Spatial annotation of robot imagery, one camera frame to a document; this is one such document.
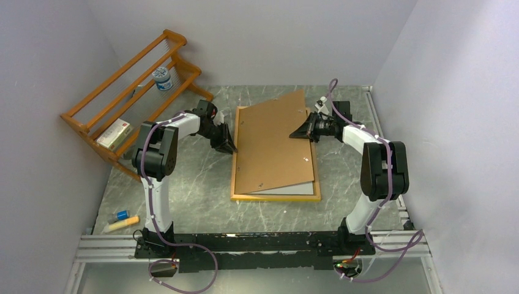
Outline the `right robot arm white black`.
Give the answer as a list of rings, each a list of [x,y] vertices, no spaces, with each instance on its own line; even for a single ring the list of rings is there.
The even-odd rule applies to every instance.
[[[334,137],[361,156],[361,195],[354,209],[338,228],[337,248],[352,254],[362,243],[370,243],[372,224],[381,210],[409,189],[406,146],[389,141],[359,122],[353,122],[350,102],[332,103],[332,113],[314,111],[289,137],[317,143],[322,136]]]

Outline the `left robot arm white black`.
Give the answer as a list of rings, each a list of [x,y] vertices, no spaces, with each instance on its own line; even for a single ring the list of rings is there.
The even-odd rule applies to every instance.
[[[168,177],[177,162],[179,140],[199,135],[211,148],[234,154],[237,147],[223,115],[211,102],[200,100],[192,110],[180,111],[172,118],[141,124],[132,165],[143,184],[146,197],[146,222],[143,240],[159,257],[170,256],[175,249],[173,219],[169,205]]]

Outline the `yellow wooden picture frame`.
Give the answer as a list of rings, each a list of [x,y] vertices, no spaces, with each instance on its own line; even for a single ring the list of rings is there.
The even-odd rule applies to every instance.
[[[236,173],[237,173],[237,154],[233,154],[231,167],[231,182],[230,182],[230,200],[231,201],[250,201],[250,202],[319,202],[321,201],[321,189],[319,183],[318,163],[316,156],[316,148],[314,143],[310,143],[312,154],[313,175],[312,182],[313,194],[311,195],[288,195],[288,194],[238,194],[235,192]]]

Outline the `brown cardboard backing board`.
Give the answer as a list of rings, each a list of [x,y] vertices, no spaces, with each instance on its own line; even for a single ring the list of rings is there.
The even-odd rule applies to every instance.
[[[236,193],[314,181],[310,141],[289,138],[307,116],[301,89],[237,109]]]

